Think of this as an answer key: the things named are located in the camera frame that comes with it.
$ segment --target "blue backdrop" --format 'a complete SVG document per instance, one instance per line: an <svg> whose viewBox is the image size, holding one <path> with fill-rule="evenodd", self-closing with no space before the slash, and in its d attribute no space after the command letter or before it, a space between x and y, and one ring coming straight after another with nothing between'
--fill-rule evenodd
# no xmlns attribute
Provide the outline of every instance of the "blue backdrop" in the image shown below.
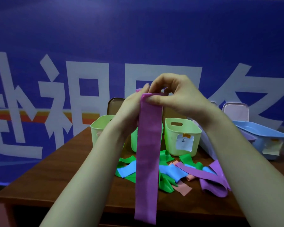
<svg viewBox="0 0 284 227"><path fill-rule="evenodd" d="M40 65L46 54L60 73L54 82L64 83L65 110L71 109L65 61L108 63L110 98L124 98L125 64L202 67L199 89L209 98L239 63L251 66L246 76L284 78L284 0L0 0L0 52L14 87L37 109L53 103L38 87L48 81ZM98 81L80 83L81 95L98 96L97 88ZM0 94L7 105L1 77ZM237 92L249 106L265 95ZM260 116L284 126L284 96ZM43 123L22 122L21 144L8 126L4 144L42 146L42 158L56 149ZM64 141L72 129L64 130ZM0 184L38 161L0 154Z"/></svg>

